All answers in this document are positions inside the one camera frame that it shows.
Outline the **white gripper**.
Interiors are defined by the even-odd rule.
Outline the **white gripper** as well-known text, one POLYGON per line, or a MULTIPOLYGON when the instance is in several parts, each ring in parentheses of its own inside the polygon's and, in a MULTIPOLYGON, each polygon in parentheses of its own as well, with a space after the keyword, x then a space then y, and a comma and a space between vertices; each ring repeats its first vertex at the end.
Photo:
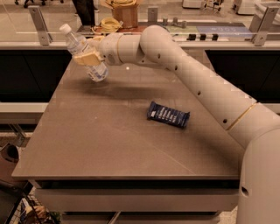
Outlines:
POLYGON ((121 33, 110 33, 104 36, 94 36, 87 40, 88 44, 94 48, 89 52, 75 54, 73 60, 81 66, 99 66, 104 60, 109 65, 121 65, 122 62, 118 54, 118 43, 121 33))

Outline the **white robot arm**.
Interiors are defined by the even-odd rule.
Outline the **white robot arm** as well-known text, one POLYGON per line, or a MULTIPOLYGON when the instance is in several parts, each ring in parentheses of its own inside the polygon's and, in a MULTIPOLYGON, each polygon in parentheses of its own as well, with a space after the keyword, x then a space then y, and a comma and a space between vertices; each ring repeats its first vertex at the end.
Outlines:
POLYGON ((187 54, 163 27, 111 33, 74 57, 83 66, 159 65, 175 73, 244 149, 236 224, 280 224, 280 116, 187 54))

